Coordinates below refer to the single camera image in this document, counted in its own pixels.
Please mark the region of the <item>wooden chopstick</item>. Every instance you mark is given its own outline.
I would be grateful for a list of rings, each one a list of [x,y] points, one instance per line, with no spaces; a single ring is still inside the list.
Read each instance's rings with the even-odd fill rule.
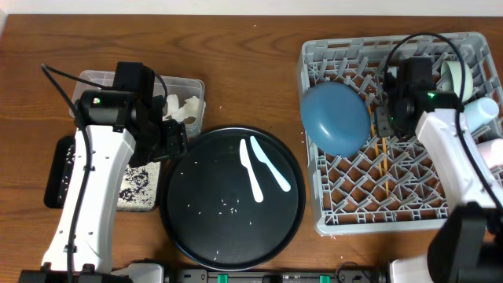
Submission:
[[[388,175],[387,139],[386,138],[382,138],[381,141],[382,141],[383,153],[385,155],[384,160],[383,160],[384,173],[387,176]],[[388,179],[385,182],[385,189],[386,189],[386,195],[387,195],[387,197],[389,197],[390,190],[389,190],[389,181],[388,181]]]
[[[369,116],[370,116],[370,119],[371,119],[371,125],[370,125],[371,126],[371,134],[372,134],[373,137],[376,137],[376,129],[375,129],[375,126],[374,126],[374,123],[373,123],[373,111],[372,111],[371,106],[368,106],[367,109],[368,109]],[[376,154],[376,157],[378,157],[380,155],[380,151],[379,151],[379,147],[378,147],[378,142],[376,142],[374,144],[373,148],[374,148],[374,153]],[[379,170],[379,173],[380,173],[380,177],[383,177],[384,173],[383,173],[382,163],[378,164],[378,170]]]

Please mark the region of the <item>white tissue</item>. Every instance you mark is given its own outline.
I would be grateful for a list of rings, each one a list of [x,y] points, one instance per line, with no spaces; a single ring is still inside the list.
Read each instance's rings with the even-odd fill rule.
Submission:
[[[176,113],[179,110],[179,100],[176,94],[169,94],[167,96],[167,101],[163,107],[163,119],[167,119],[170,115]]]
[[[185,99],[185,104],[177,112],[178,121],[183,121],[191,117],[196,118],[199,103],[200,99],[196,96]]]

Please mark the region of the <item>light green bowl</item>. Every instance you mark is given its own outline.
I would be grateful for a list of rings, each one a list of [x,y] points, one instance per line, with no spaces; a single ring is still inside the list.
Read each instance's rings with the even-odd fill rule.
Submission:
[[[467,64],[464,64],[464,93],[463,102],[468,101],[473,93],[473,77],[471,70]],[[443,91],[455,92],[457,96],[460,95],[461,90],[461,64],[458,61],[444,61],[441,65],[441,79],[440,88]]]

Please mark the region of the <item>dark blue plate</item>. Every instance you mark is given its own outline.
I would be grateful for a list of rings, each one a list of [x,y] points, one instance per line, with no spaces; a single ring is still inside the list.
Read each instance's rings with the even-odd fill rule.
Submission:
[[[364,101],[342,83],[326,82],[309,88],[301,100],[300,115],[309,138],[331,156],[353,156],[370,136]]]

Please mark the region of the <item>small white cup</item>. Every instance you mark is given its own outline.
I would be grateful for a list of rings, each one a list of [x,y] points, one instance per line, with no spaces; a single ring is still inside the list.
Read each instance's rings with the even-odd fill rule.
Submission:
[[[488,124],[499,114],[497,102],[488,97],[481,97],[473,102],[466,104],[464,115],[467,121],[468,129],[475,132],[480,127]]]

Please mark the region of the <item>pink cup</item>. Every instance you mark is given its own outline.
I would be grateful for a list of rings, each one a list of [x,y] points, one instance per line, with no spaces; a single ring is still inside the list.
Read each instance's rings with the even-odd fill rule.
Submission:
[[[477,145],[480,155],[483,157],[486,165],[489,168],[498,167],[502,165],[503,152],[502,152],[503,140],[501,138],[496,138],[491,141],[485,141]]]

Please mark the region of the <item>white plastic spoon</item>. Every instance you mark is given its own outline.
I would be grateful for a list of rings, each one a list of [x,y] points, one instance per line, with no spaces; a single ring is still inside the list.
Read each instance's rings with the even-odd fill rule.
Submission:
[[[265,154],[264,150],[258,143],[258,140],[255,136],[250,137],[252,150],[261,163],[265,164],[270,170],[271,174],[275,178],[277,184],[281,187],[284,192],[289,192],[291,190],[291,185],[285,176],[276,168],[276,166],[272,163],[269,157]]]
[[[244,139],[240,140],[240,163],[243,167],[246,168],[248,172],[249,181],[251,184],[251,191],[254,197],[255,202],[262,203],[264,200],[263,192],[259,186],[258,180],[255,176],[255,172],[253,171],[252,163],[250,161],[248,155],[248,148],[246,141]]]

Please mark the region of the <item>light blue saucer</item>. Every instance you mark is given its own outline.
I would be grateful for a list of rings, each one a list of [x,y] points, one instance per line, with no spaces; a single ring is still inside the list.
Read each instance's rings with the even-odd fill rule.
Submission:
[[[391,66],[387,70],[387,77],[389,79],[397,79],[398,68],[396,66]]]

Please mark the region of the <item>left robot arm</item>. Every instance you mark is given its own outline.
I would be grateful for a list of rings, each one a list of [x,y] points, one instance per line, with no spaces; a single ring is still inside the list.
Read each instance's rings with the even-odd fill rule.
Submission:
[[[167,268],[144,259],[115,270],[112,234],[127,167],[141,167],[187,152],[185,126],[163,120],[167,95],[141,62],[120,61],[111,86],[91,83],[72,101],[57,91],[75,119],[75,159],[57,231],[37,270],[21,282],[168,282]]]

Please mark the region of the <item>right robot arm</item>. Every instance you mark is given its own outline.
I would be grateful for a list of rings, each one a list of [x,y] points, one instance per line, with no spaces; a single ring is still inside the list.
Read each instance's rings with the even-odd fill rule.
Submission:
[[[390,263],[390,282],[500,282],[502,188],[480,156],[454,92],[435,88],[432,62],[412,57],[384,76],[376,133],[416,137],[446,195],[449,216],[425,255]]]

